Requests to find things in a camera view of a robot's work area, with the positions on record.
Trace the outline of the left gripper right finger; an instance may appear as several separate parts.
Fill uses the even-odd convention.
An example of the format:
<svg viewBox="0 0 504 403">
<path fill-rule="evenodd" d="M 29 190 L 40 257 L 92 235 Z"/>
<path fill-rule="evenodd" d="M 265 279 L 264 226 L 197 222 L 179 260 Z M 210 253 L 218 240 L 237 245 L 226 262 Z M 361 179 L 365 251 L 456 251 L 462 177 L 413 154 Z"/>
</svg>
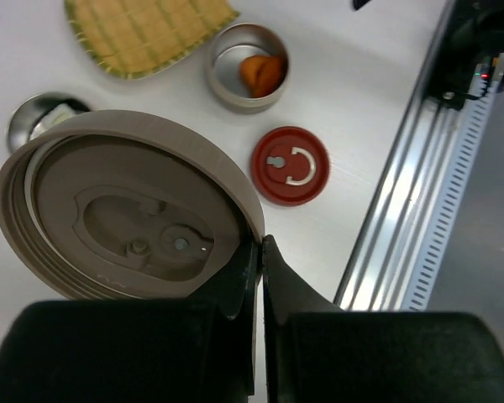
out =
<svg viewBox="0 0 504 403">
<path fill-rule="evenodd" d="M 344 311 L 262 242 L 271 402 L 504 402 L 504 355 L 463 312 Z"/>
</svg>

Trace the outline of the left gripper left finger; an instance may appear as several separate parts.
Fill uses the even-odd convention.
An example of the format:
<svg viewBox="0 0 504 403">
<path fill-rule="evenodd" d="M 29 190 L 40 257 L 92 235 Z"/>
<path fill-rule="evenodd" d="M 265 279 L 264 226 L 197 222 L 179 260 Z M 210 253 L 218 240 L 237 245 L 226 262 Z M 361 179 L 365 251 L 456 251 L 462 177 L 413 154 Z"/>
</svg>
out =
<svg viewBox="0 0 504 403">
<path fill-rule="evenodd" d="M 0 347 L 0 402 L 246 402 L 258 246 L 184 298 L 42 301 Z"/>
</svg>

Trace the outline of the brown round lid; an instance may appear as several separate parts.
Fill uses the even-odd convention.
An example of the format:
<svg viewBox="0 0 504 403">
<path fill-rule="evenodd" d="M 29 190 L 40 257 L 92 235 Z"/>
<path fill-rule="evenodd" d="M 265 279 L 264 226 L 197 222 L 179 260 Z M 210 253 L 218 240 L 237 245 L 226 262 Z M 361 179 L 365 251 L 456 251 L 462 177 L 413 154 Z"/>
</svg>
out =
<svg viewBox="0 0 504 403">
<path fill-rule="evenodd" d="M 189 296 L 265 219 L 217 145 L 128 110 L 69 118 L 0 170 L 0 228 L 23 263 L 71 299 Z"/>
</svg>

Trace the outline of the red round lid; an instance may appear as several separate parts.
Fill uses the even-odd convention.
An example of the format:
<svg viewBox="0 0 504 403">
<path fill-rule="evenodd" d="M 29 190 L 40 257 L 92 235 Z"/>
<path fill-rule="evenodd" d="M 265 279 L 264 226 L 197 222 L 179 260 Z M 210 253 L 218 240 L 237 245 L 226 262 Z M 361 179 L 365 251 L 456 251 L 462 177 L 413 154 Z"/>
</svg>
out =
<svg viewBox="0 0 504 403">
<path fill-rule="evenodd" d="M 330 160 L 313 133 L 282 126 L 259 140 L 250 156 L 249 171 L 256 190 L 265 199 L 279 206 L 297 207 L 323 191 Z"/>
</svg>

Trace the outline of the white sushi piece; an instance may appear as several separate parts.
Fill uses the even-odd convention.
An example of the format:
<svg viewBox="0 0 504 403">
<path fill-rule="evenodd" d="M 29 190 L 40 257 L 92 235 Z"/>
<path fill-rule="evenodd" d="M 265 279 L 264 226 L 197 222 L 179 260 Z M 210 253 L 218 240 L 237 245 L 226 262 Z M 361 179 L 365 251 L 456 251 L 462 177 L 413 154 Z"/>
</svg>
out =
<svg viewBox="0 0 504 403">
<path fill-rule="evenodd" d="M 76 111 L 73 108 L 65 103 L 59 104 L 49 112 L 43 114 L 42 118 L 35 124 L 34 129 L 29 135 L 29 140 L 36 139 L 56 124 L 74 116 L 76 116 Z"/>
</svg>

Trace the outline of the orange fried shrimp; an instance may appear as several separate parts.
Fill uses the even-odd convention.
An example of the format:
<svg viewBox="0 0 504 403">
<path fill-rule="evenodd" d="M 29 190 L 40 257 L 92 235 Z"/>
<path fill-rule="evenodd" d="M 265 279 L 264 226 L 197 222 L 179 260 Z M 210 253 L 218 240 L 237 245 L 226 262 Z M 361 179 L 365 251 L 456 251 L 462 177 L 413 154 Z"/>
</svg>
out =
<svg viewBox="0 0 504 403">
<path fill-rule="evenodd" d="M 265 97 L 272 92 L 269 79 L 263 73 L 270 59 L 270 56 L 253 55 L 241 61 L 239 76 L 251 97 Z"/>
</svg>

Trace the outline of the red-banded metal bowl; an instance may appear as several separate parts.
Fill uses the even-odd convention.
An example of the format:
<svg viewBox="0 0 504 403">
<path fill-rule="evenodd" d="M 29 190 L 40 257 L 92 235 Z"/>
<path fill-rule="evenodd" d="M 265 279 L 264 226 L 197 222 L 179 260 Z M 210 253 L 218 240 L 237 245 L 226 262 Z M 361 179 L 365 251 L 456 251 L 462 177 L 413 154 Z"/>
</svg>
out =
<svg viewBox="0 0 504 403">
<path fill-rule="evenodd" d="M 44 113 L 61 103 L 76 111 L 76 115 L 90 112 L 93 107 L 79 97 L 65 92 L 44 92 L 20 104 L 9 119 L 6 130 L 6 145 L 10 154 L 28 143 L 29 135 Z"/>
</svg>

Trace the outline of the red-brown food piece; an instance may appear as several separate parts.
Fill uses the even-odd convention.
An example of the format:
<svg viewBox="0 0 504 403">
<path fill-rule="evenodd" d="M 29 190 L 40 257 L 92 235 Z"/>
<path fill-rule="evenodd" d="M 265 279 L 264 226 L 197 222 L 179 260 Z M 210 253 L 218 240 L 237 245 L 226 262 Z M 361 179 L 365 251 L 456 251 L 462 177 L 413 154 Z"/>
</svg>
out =
<svg viewBox="0 0 504 403">
<path fill-rule="evenodd" d="M 265 63 L 262 86 L 266 95 L 272 93 L 278 87 L 284 73 L 284 68 L 284 60 L 279 56 L 272 56 Z"/>
</svg>

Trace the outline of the beige-banded metal bowl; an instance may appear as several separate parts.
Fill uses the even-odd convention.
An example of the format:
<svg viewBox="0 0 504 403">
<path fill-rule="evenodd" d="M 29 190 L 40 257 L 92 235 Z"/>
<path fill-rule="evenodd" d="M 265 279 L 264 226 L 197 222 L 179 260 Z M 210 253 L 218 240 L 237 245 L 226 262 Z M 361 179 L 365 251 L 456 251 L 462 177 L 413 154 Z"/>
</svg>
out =
<svg viewBox="0 0 504 403">
<path fill-rule="evenodd" d="M 241 61 L 253 55 L 279 56 L 285 63 L 278 87 L 265 97 L 251 97 L 239 76 Z M 289 71 L 290 57 L 284 42 L 263 25 L 233 25 L 218 34 L 207 50 L 207 83 L 218 101 L 237 113 L 260 113 L 277 103 L 285 91 Z"/>
</svg>

